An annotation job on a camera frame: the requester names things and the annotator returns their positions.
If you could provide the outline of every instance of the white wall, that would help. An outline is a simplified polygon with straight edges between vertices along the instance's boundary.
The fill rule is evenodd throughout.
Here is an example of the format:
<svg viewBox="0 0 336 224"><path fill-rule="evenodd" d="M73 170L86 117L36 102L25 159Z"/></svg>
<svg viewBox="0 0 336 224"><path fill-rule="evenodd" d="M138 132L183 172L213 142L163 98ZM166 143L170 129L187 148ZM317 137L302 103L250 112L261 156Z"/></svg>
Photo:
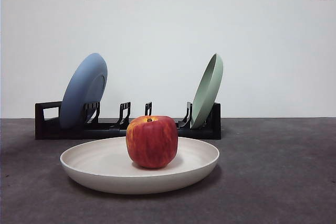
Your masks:
<svg viewBox="0 0 336 224"><path fill-rule="evenodd" d="M335 0L2 0L1 117L58 101L90 53L102 117L183 116L213 53L222 117L336 116Z"/></svg>

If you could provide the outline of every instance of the gray floor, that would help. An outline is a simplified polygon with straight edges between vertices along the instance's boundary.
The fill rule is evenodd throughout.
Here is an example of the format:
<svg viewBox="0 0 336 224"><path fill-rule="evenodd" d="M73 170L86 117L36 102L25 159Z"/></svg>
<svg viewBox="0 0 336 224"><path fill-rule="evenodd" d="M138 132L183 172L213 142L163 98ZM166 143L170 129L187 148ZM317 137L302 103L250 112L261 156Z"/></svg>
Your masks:
<svg viewBox="0 0 336 224"><path fill-rule="evenodd" d="M336 119L222 119L213 172L143 196L73 182L59 156L79 140L34 140L1 120L1 223L336 223Z"/></svg>

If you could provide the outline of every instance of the red apple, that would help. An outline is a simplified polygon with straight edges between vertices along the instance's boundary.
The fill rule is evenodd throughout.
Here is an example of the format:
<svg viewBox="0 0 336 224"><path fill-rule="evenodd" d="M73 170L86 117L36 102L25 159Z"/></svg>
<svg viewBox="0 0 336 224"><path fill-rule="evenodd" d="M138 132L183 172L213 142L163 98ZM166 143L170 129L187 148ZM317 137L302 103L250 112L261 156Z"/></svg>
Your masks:
<svg viewBox="0 0 336 224"><path fill-rule="evenodd" d="M177 152L176 124L168 116L140 116L127 127L126 144L130 158L138 165L164 167Z"/></svg>

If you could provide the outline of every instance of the white plate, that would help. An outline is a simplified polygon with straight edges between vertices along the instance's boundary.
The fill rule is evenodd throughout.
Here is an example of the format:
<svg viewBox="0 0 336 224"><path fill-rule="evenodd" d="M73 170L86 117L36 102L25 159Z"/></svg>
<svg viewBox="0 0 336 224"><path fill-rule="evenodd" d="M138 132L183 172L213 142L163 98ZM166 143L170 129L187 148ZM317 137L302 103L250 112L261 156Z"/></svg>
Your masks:
<svg viewBox="0 0 336 224"><path fill-rule="evenodd" d="M179 137L176 157L161 169L145 169L128 156L125 137L74 146L62 153L66 173L83 186L115 194L152 194L189 186L206 177L219 151L203 141Z"/></svg>

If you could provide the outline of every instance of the plate rim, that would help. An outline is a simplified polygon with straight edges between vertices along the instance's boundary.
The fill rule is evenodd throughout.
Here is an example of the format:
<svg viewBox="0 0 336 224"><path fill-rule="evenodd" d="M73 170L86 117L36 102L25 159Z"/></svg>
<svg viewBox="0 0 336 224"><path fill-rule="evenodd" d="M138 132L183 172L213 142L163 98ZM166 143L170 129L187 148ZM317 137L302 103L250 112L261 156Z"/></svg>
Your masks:
<svg viewBox="0 0 336 224"><path fill-rule="evenodd" d="M212 148L214 148L217 152L216 154L216 157L206 163L205 165L202 165L198 168L195 168L195 169L189 169L189 170L185 170L183 172L176 172L176 173L169 173L169 174L151 174L151 175L127 175L127 176L113 176L113 175L108 175L108 174L95 174L95 173L91 173L91 172L85 172L84 170L80 170L80 169L77 169L77 168L74 168L68 164L66 164L64 161L63 161L63 156L67 153L67 152L70 152L72 149L76 148L76 147L79 147L79 146L82 146L82 145L85 145L85 144L89 144L89 143L92 143L92 142L100 142L100 141L106 141L106 140L110 140L110 139L122 139L124 138L125 139L125 136L119 136L119 137L111 137L111 138L104 138L104 139L99 139L99 140L94 140L94 141L90 141L90 142L86 142L86 143L82 143L82 144L78 144L78 145L75 145L71 148L68 148L67 150L65 150L59 157L60 161L61 161L61 164L63 167L66 167L67 169L70 169L70 170L74 170L75 172L78 172L78 173L83 173L83 174L86 174L86 175L92 175L92 176L100 176L100 177L109 177L109 178L149 178L149 177L165 177L165 176L172 176L172 175L177 175L177 174L184 174L184 173L189 173L189 172L192 172L192 171L195 171L195 170L199 170L199 169L202 169L202 168L205 168L209 165L212 165L213 163L217 162L219 156L220 156L220 152L219 152L219 149L208 143L208 142L205 142L205 141L201 141L201 140L198 140L198 139L194 139L194 138L189 138L189 137L178 137L178 139L188 139L188 140L193 140L193 141L197 141L197 142L201 142L202 144L206 144Z"/></svg>

